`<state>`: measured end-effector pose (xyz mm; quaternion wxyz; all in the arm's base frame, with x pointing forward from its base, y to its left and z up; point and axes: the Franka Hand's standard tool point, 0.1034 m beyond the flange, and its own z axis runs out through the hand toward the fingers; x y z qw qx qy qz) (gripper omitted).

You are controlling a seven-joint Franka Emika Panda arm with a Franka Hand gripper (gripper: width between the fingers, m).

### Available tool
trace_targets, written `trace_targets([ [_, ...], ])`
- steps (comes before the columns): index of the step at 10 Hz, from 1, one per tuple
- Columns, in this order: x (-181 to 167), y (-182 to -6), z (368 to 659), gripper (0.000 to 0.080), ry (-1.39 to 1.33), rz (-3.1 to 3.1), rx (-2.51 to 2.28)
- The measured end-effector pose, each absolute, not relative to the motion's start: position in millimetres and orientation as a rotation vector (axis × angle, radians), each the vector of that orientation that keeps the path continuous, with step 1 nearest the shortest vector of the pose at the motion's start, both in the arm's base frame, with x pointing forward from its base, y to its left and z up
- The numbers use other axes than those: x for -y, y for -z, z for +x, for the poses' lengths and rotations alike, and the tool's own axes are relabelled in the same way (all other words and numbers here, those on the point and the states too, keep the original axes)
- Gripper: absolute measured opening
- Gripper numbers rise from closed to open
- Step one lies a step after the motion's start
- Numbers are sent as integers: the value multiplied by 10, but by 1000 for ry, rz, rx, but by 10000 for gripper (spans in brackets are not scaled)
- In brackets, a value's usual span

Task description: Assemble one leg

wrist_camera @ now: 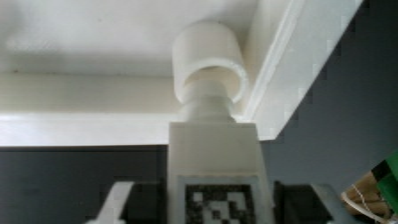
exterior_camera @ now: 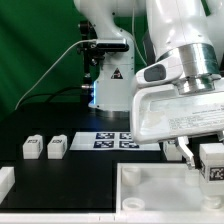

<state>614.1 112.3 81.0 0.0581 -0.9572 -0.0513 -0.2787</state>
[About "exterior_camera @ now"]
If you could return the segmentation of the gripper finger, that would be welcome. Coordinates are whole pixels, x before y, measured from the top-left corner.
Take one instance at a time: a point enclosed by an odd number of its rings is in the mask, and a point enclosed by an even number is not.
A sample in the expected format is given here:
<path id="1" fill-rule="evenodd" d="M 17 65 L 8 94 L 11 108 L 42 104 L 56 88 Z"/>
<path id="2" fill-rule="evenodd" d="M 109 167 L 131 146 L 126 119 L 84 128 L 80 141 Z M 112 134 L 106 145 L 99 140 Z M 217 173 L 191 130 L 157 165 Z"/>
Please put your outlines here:
<path id="1" fill-rule="evenodd" d="M 189 140 L 187 136 L 181 136 L 175 139 L 175 146 L 177 150 L 185 158 L 188 169 L 192 170 L 195 168 L 195 161 L 192 151 L 188 148 L 188 144 Z"/>

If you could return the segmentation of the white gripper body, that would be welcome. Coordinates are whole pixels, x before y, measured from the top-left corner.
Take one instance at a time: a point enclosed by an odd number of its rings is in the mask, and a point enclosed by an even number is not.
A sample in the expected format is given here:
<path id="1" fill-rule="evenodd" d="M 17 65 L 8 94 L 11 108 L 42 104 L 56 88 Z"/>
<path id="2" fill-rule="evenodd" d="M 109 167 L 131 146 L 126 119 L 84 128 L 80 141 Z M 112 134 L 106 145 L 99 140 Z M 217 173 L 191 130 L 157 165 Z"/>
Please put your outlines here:
<path id="1" fill-rule="evenodd" d="M 148 144 L 224 131 L 224 81 L 214 84 L 214 91 L 187 95 L 172 84 L 139 90 L 130 116 L 133 140 Z"/>

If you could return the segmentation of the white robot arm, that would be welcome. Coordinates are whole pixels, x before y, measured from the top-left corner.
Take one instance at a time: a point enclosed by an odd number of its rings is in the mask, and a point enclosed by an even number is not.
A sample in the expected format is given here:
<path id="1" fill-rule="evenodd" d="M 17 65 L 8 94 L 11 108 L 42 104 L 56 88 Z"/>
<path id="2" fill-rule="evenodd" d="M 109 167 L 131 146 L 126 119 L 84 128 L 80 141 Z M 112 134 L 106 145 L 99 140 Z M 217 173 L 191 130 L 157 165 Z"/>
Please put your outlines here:
<path id="1" fill-rule="evenodd" d="M 138 144 L 173 141 L 188 166 L 195 165 L 190 138 L 224 132 L 224 0 L 73 0 L 91 23 L 94 50 L 105 55 L 94 83 L 91 109 L 127 113 Z M 115 17 L 145 15 L 153 64 L 133 71 L 134 43 Z"/>

